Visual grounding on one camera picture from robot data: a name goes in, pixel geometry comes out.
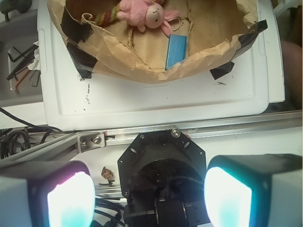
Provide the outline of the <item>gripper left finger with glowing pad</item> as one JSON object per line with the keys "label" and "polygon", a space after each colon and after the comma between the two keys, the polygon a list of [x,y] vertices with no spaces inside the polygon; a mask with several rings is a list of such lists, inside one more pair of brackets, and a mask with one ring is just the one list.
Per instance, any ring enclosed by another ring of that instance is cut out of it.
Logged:
{"label": "gripper left finger with glowing pad", "polygon": [[0,164],[2,227],[89,227],[95,187],[81,161]]}

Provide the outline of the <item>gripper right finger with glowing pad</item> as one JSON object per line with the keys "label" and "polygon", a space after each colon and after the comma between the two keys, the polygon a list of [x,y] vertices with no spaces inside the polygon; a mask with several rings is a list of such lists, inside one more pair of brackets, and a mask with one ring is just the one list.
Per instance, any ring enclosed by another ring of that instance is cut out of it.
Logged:
{"label": "gripper right finger with glowing pad", "polygon": [[218,155],[205,176],[215,227],[301,227],[303,158],[294,154]]}

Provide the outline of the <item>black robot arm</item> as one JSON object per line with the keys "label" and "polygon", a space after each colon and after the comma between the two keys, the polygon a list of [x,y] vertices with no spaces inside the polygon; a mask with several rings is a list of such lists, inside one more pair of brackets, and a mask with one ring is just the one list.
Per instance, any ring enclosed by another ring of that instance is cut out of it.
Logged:
{"label": "black robot arm", "polygon": [[3,227],[300,227],[303,158],[294,154],[217,155],[180,133],[138,135],[117,161],[126,205],[96,197],[81,161],[2,161]]}

